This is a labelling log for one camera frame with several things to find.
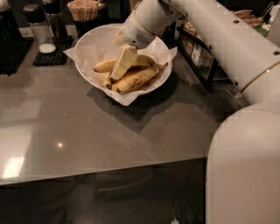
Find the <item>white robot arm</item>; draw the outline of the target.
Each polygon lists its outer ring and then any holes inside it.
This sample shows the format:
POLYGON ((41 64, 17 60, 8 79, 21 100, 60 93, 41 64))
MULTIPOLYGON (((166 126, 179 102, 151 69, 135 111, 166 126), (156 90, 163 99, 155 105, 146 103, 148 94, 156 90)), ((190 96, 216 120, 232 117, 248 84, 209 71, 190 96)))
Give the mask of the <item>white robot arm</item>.
POLYGON ((143 49, 188 18, 248 104, 215 132, 206 163, 206 224, 280 224, 280 53, 216 0, 142 0, 116 35, 143 49))

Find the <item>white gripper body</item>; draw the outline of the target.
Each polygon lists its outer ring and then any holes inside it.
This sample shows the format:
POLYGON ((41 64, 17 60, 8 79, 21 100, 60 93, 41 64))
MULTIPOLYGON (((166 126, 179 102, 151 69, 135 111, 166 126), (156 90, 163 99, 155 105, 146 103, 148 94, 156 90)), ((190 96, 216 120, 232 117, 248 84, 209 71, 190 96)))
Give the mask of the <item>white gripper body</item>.
POLYGON ((146 31, 134 17, 128 17, 122 25, 122 40, 137 49, 146 48, 155 37, 154 34, 146 31))

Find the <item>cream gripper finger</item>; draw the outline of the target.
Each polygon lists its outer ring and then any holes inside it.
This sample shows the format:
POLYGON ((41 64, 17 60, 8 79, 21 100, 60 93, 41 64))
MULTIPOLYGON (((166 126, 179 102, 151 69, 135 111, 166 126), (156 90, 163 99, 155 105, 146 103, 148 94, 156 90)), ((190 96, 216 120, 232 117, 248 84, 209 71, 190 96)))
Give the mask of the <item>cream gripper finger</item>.
POLYGON ((113 41, 113 45, 114 46, 123 46, 125 45, 125 42, 123 40, 123 30, 120 30, 116 35, 115 35, 115 38, 114 38, 114 41, 113 41))
POLYGON ((125 46, 117 58, 113 71, 110 75, 110 79, 112 81, 120 80, 132 67, 132 64, 136 61, 137 57, 138 54, 135 47, 125 46))

